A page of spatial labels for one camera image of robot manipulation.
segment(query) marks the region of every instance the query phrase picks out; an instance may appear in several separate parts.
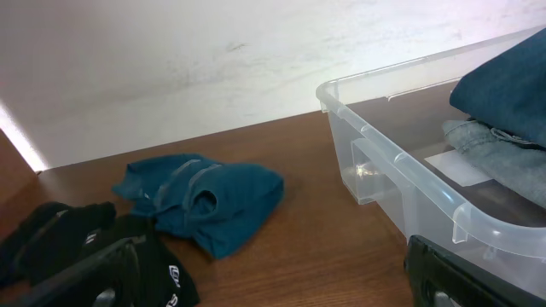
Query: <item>teal garment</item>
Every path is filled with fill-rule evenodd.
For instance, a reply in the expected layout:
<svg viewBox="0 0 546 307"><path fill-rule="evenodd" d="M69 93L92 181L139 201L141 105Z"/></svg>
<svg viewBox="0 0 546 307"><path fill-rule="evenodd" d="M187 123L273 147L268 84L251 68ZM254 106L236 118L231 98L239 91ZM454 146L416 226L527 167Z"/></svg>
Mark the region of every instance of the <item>teal garment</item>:
<svg viewBox="0 0 546 307"><path fill-rule="evenodd" d="M464 76L450 104L480 122L546 147L546 29Z"/></svg>
<svg viewBox="0 0 546 307"><path fill-rule="evenodd" d="M193 238L224 258L261 227L281 201L284 183L260 165L179 154L128 164L113 191L135 203L131 214L155 217L156 230Z"/></svg>

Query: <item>glove logo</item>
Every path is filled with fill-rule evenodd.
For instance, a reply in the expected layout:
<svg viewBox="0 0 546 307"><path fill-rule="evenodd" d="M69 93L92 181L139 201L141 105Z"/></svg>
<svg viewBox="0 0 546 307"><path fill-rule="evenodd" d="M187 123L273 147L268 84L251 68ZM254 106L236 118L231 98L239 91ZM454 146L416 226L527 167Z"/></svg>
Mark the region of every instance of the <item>glove logo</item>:
<svg viewBox="0 0 546 307"><path fill-rule="evenodd" d="M166 307L175 307L178 304L178 298L176 294L172 294L171 300L167 303Z"/></svg>
<svg viewBox="0 0 546 307"><path fill-rule="evenodd" d="M177 287L180 287L180 272L178 271L178 267L176 265L169 265L169 273L171 274L174 283L177 284Z"/></svg>

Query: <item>clothing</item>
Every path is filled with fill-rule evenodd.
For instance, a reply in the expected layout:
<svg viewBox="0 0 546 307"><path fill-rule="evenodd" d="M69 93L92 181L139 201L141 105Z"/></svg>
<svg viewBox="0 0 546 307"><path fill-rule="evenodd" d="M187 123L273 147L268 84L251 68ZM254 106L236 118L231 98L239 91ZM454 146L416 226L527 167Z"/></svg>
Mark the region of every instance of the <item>clothing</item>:
<svg viewBox="0 0 546 307"><path fill-rule="evenodd" d="M491 125L488 125L482 121L479 121L475 118L468 118L467 121L477 121L479 122L480 124L482 125L485 125L487 128L490 129L491 131L491 134L496 137L497 139L499 139L500 141L505 141L505 142L511 142L513 143L514 145L517 145L519 148L524 148L524 149L540 149L540 150L546 150L546 148L534 143L534 142L531 142L531 141L527 141L526 139L523 139L519 136L516 136L514 135L513 133L509 132L509 131L504 131L504 130L500 130L500 129L497 129Z"/></svg>
<svg viewBox="0 0 546 307"><path fill-rule="evenodd" d="M35 286L19 301L37 302L26 305L39 304L43 307L141 306L139 297L142 281L135 245L142 244L143 240L138 237L135 239L122 239L76 262L67 270Z"/></svg>
<svg viewBox="0 0 546 307"><path fill-rule="evenodd" d="M139 238L139 242L134 245L138 262L138 277L135 276L135 278L140 279L135 306L169 306L171 304L173 307L184 307L195 306L200 302L191 277L155 235L153 224L145 217L131 215L119 217L110 229L91 234L90 239L86 240L82 247L79 259L87 258L116 241L128 237ZM106 289L115 289L117 281L127 274L130 273L113 275L102 271L99 275L93 275L91 279L93 282L89 282L93 286L93 292L89 295L90 291L87 291L87 297L96 298Z"/></svg>
<svg viewBox="0 0 546 307"><path fill-rule="evenodd" d="M450 104L546 147L546 29L464 76Z"/></svg>
<svg viewBox="0 0 546 307"><path fill-rule="evenodd" d="M283 180L260 165L179 154L127 165L124 181L113 191L134 201L131 214L157 218L157 230L193 238L215 258L224 258L276 208Z"/></svg>
<svg viewBox="0 0 546 307"><path fill-rule="evenodd" d="M51 202L41 205L0 244L2 286L22 278L31 285L73 263L90 231L105 229L115 219L112 203L72 208Z"/></svg>
<svg viewBox="0 0 546 307"><path fill-rule="evenodd" d="M450 120L443 129L448 143L470 164L546 208L546 152L501 140L475 120Z"/></svg>

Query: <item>wooden table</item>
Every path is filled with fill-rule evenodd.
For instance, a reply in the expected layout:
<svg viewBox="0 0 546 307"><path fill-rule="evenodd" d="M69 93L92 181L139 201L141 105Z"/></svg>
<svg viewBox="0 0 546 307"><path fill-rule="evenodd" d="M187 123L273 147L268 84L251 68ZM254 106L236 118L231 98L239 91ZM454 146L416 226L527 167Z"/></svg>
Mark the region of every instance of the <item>wooden table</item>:
<svg viewBox="0 0 546 307"><path fill-rule="evenodd" d="M127 163L200 153L264 165L285 178L284 201L238 253L214 260L191 241L163 239L194 278L200 306L410 306L405 240L377 204L357 205L343 185L328 119L309 113L44 171L0 207L4 238L36 206L112 201ZM0 293L12 298L25 286Z"/></svg>

